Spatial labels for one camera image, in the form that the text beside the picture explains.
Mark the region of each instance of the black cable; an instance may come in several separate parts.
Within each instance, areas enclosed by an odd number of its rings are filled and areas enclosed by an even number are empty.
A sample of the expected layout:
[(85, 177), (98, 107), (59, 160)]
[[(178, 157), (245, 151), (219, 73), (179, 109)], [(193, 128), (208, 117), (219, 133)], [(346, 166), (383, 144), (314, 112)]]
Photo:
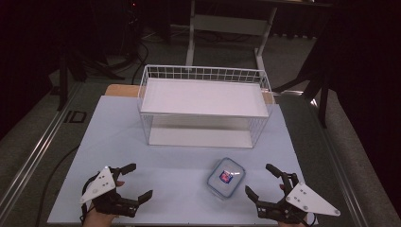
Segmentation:
[(49, 183), (51, 181), (51, 179), (53, 178), (53, 175), (56, 173), (56, 170), (59, 168), (59, 166), (61, 165), (61, 163), (70, 155), (72, 154), (74, 151), (76, 151), (79, 148), (80, 145), (72, 148), (70, 151), (68, 151), (68, 153), (66, 153), (64, 155), (64, 157), (62, 157), (62, 159), (57, 163), (56, 167), (53, 168), (52, 172), (50, 173), (50, 176), (47, 179), (46, 184), (44, 185), (44, 191), (42, 193), (42, 197), (41, 197), (41, 203), (39, 205), (39, 211), (38, 211), (38, 216), (36, 217), (36, 224), (35, 227), (39, 227), (39, 223), (41, 222), (41, 215), (42, 215), (42, 209), (44, 208), (44, 196), (46, 195), (46, 191), (47, 191), (47, 187), (49, 186)]
[(142, 59), (142, 57), (139, 55), (139, 53), (137, 54), (138, 60), (139, 60), (141, 63), (139, 64), (138, 68), (135, 70), (135, 72), (134, 72), (133, 75), (132, 75), (131, 85), (133, 85), (133, 82), (134, 82), (134, 80), (135, 80), (135, 78), (136, 78), (136, 75), (137, 75), (138, 72), (139, 72), (139, 69), (140, 69), (142, 66), (146, 66), (146, 65), (147, 65), (146, 60), (147, 60), (147, 58), (148, 58), (148, 53), (149, 53), (149, 50), (148, 50), (148, 47), (147, 47), (147, 46), (145, 46), (144, 44), (142, 44), (142, 42), (138, 42), (138, 43), (141, 44), (141, 45), (146, 49), (147, 53), (146, 53), (146, 55), (145, 55), (145, 57), (144, 57), (143, 59)]

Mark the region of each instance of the metal stand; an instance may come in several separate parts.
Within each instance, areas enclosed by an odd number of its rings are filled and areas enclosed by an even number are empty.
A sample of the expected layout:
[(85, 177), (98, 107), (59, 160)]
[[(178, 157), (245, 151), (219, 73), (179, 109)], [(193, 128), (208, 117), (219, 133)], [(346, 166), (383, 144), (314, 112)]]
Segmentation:
[(262, 53), (268, 40), (272, 22), (274, 20), (277, 8), (272, 8), (268, 21), (200, 15), (195, 13), (195, 0), (191, 1), (191, 18), (189, 25), (189, 45), (186, 53), (186, 66), (192, 66), (194, 62), (194, 33), (196, 30), (208, 30), (218, 32), (238, 33), (245, 35), (261, 36), (262, 42), (258, 48), (254, 50), (254, 55), (259, 70), (265, 70), (262, 59)]

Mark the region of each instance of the tripod leg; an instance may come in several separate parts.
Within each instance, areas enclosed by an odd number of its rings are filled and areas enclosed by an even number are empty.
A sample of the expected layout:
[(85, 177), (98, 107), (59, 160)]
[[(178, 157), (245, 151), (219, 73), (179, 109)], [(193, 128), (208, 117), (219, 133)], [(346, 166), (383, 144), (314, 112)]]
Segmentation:
[(327, 126), (325, 124), (325, 113), (327, 109), (327, 98), (328, 98), (328, 85), (330, 80), (330, 72), (324, 75), (324, 80), (322, 84), (322, 91), (321, 91), (321, 101), (319, 104), (319, 113), (318, 117), (322, 123), (322, 126), (326, 129)]
[(297, 84), (300, 84), (300, 83), (302, 83), (304, 81), (307, 81), (307, 80), (314, 79), (317, 75), (318, 75), (317, 72), (312, 72), (312, 73), (309, 73), (309, 74), (307, 74), (305, 76), (297, 77), (296, 79), (294, 79), (294, 80), (292, 80), (290, 82), (287, 82), (287, 83), (285, 83), (285, 84), (283, 84), (283, 85), (281, 85), (279, 87), (273, 88), (271, 90), (273, 92), (275, 92), (275, 93), (282, 93), (285, 90), (287, 90), (287, 89), (289, 89), (289, 88), (291, 88), (291, 87), (293, 87), (293, 86), (295, 86)]

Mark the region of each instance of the dark background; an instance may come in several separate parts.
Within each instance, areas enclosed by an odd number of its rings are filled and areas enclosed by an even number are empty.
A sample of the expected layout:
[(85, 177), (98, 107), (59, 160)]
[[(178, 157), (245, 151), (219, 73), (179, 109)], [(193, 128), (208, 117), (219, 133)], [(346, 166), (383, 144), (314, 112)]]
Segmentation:
[[(59, 68), (61, 46), (74, 46), (95, 61), (107, 54), (134, 50), (121, 45), (127, 32), (123, 1), (1, 1), (0, 138), (31, 110), (52, 84), (48, 75)], [(300, 76), (311, 72), (330, 73), (330, 88), (352, 122), (380, 181), (400, 214), (401, 148), (399, 87), (401, 40), (399, 1), (339, 1), (343, 9), (332, 12), (315, 9), (281, 8), (272, 33), (288, 38), (320, 37)], [(266, 8), (252, 10), (243, 5), (230, 8), (200, 4), (230, 15), (267, 17)], [(138, 2), (135, 32), (141, 25), (155, 28), (168, 42), (169, 24), (187, 25), (189, 1)]]

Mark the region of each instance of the gray floor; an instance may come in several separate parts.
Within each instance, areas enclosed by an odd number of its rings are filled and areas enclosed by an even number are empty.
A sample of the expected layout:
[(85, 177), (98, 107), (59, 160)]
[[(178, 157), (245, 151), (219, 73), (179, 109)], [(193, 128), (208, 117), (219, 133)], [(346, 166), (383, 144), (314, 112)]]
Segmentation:
[[(160, 41), (157, 36), (150, 36), (143, 40), (143, 44), (148, 48), (146, 63), (185, 64), (188, 44), (187, 36), (185, 36), (187, 30), (184, 28), (176, 28), (176, 30), (177, 34), (172, 37), (171, 44)], [(253, 48), (258, 45), (258, 38), (252, 37), (244, 42), (214, 44), (205, 41), (201, 37), (213, 38), (211, 35), (199, 34), (196, 39), (194, 65), (235, 68), (256, 67)], [(269, 38), (263, 58), (271, 87), (282, 85), (296, 77), (314, 42), (314, 40), (302, 38), (293, 40), (285, 37)], [(140, 47), (140, 53), (141, 56), (145, 56), (146, 50), (144, 47)], [(119, 61), (119, 58), (110, 58), (110, 60)], [(34, 225), (39, 209), (40, 196), (44, 190), (47, 176), (49, 176), (49, 173), (54, 169), (61, 157), (68, 150), (79, 144), (99, 96), (104, 94), (109, 84), (131, 83), (132, 74), (137, 67), (138, 63), (123, 71), (117, 70), (117, 74), (125, 77), (125, 80), (105, 79), (93, 72), (93, 70), (88, 70), (91, 76), (85, 83), (70, 82), (71, 90), (76, 89), (77, 92), (71, 99), (68, 110), (86, 112), (88, 116), (83, 124), (62, 123), (60, 125), (57, 133), (52, 138), (52, 142), (48, 144), (41, 162), (30, 176), (26, 189), (22, 191), (13, 209), (9, 212), (4, 226)], [(57, 76), (58, 72), (50, 75), (51, 78), (55, 79), (56, 83)], [(292, 89), (302, 91), (305, 85), (306, 83), (303, 83)], [(343, 171), (350, 185), (352, 185), (352, 190), (357, 196), (358, 206), (366, 219), (366, 223), (359, 226), (401, 226), (400, 218), (396, 215), (384, 193), (362, 145), (337, 101), (336, 94), (332, 91), (329, 94), (326, 116), (328, 129), (318, 129), (319, 133), (317, 134), (312, 134), (312, 131), (316, 130), (311, 129), (312, 127), (319, 127), (316, 122), (313, 122), (314, 118), (310, 117), (310, 110), (313, 112), (313, 109), (306, 108), (308, 105), (305, 105), (299, 98), (292, 99), (292, 97), (281, 96), (278, 100), (283, 100), (283, 103), (286, 103), (281, 108), (284, 113), (288, 113), (285, 116), (288, 116), (286, 121), (295, 149), (305, 152), (297, 152), (297, 155), (303, 172), (308, 176), (306, 180), (311, 182), (312, 185), (316, 185), (328, 197), (329, 201), (334, 201), (342, 207), (342, 210), (345, 209), (341, 218), (338, 219), (319, 217), (322, 226), (357, 226), (352, 223), (352, 216), (346, 211), (349, 207), (342, 198), (341, 191), (331, 188), (339, 188), (339, 183), (336, 180), (336, 174), (329, 167), (332, 166), (332, 163), (327, 158), (328, 154), (323, 151), (327, 147), (326, 141), (324, 142), (326, 135), (329, 136), (330, 145), (335, 149), (337, 157), (342, 163)], [(52, 123), (53, 118), (57, 114), (60, 116), (60, 113), (56, 112), (57, 106), (58, 98), (56, 96), (45, 96), (0, 142), (1, 194), (8, 190), (13, 177), (28, 158), (29, 153), (35, 149), (47, 127)], [(303, 125), (297, 125), (296, 122), (300, 121), (303, 122)], [(311, 136), (315, 136), (317, 139), (311, 140), (310, 138), (313, 138)], [(51, 181), (45, 197), (40, 226), (55, 226), (46, 224), (46, 220), (73, 158), (74, 155), (71, 155), (61, 164)]]

